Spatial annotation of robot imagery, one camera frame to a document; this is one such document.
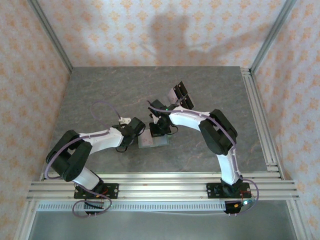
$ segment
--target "wallpaper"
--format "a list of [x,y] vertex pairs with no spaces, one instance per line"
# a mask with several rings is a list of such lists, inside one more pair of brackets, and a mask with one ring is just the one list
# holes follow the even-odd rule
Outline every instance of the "wallpaper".
[[39,1],[74,67],[251,67],[285,0]]
[[320,239],[320,4],[298,0],[257,73],[286,174]]
[[0,32],[0,239],[11,240],[69,73],[26,0],[0,2]]

